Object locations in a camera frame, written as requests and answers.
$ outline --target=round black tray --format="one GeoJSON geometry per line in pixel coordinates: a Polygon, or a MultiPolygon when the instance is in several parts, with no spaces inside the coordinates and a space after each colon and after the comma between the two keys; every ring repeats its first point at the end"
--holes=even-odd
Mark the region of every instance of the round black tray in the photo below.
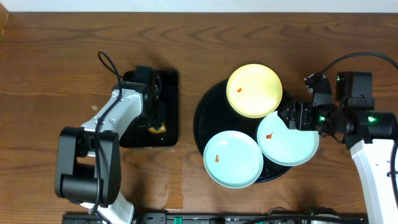
{"type": "MultiPolygon", "coordinates": [[[[236,112],[226,96],[227,80],[214,86],[201,99],[193,119],[193,136],[200,154],[203,156],[207,142],[216,134],[223,131],[240,131],[257,141],[257,128],[263,118],[247,118],[236,112]]],[[[281,106],[292,100],[284,90],[281,106]]],[[[260,177],[255,183],[273,180],[286,173],[290,167],[282,166],[270,161],[266,156],[260,177]]]]}

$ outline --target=yellow plate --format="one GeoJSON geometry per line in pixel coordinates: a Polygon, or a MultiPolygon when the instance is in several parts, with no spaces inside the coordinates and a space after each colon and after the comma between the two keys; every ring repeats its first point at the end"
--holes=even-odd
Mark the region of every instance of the yellow plate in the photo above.
{"type": "Polygon", "coordinates": [[[276,73],[258,64],[238,68],[226,86],[231,106],[248,118],[261,118],[272,113],[278,107],[282,93],[276,73]]]}

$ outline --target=wooden table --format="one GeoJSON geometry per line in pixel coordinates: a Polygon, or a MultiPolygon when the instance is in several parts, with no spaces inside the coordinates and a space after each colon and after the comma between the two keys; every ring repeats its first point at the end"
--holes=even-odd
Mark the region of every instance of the wooden table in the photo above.
{"type": "MultiPolygon", "coordinates": [[[[180,138],[176,146],[121,149],[121,192],[137,208],[267,214],[275,206],[365,213],[359,175],[345,146],[322,139],[316,155],[282,177],[245,189],[216,184],[193,139],[202,96],[247,63],[270,66],[296,100],[303,78],[353,52],[398,60],[394,14],[11,13],[0,43],[0,222],[60,223],[84,212],[54,193],[58,135],[92,118],[116,79],[98,60],[106,51],[121,73],[136,65],[176,68],[180,138]]],[[[377,110],[398,113],[398,72],[374,57],[345,60],[328,73],[373,72],[377,110]]]]}

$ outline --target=food crumb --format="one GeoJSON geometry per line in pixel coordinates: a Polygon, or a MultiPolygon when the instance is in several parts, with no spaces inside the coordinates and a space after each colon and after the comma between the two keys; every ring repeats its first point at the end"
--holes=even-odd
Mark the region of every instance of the food crumb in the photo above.
{"type": "Polygon", "coordinates": [[[272,132],[272,133],[270,133],[270,134],[268,134],[267,136],[266,136],[266,138],[267,139],[271,139],[272,138],[272,134],[273,134],[274,132],[272,132]]]}

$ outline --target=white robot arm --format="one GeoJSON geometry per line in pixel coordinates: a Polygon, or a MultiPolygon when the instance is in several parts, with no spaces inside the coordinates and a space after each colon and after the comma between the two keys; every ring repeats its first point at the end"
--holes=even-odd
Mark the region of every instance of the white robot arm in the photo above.
{"type": "MultiPolygon", "coordinates": [[[[107,110],[115,100],[117,100],[118,95],[119,90],[114,90],[111,99],[94,118],[82,124],[85,131],[95,131],[98,118],[101,117],[105,110],[107,110]]],[[[118,133],[120,139],[130,122],[141,114],[142,106],[142,93],[138,93],[135,90],[122,89],[120,102],[106,115],[100,132],[112,131],[118,133]]],[[[90,151],[88,152],[88,156],[95,156],[95,153],[90,151]]],[[[94,207],[94,203],[89,202],[83,202],[80,205],[88,209],[94,207]]],[[[119,192],[116,200],[111,205],[108,205],[108,207],[98,207],[98,212],[110,223],[130,224],[134,214],[134,206],[123,197],[121,192],[119,192]]]]}
{"type": "MultiPolygon", "coordinates": [[[[110,63],[114,70],[105,66],[119,78],[116,68],[110,63]]],[[[130,224],[134,213],[134,206],[119,191],[119,140],[127,127],[136,125],[137,121],[147,124],[153,121],[155,130],[161,127],[158,127],[158,116],[162,116],[158,113],[161,85],[159,88],[156,85],[157,79],[161,83],[159,76],[150,67],[143,66],[137,66],[133,73],[132,81],[119,80],[111,99],[92,119],[80,128],[64,128],[58,143],[57,196],[78,203],[88,208],[91,214],[96,213],[114,224],[130,224]],[[77,161],[77,157],[86,156],[96,157],[96,165],[77,161]]]]}
{"type": "Polygon", "coordinates": [[[361,178],[370,223],[395,223],[398,217],[389,176],[394,175],[390,174],[393,146],[394,140],[373,139],[372,144],[365,144],[362,140],[350,149],[361,178]]]}

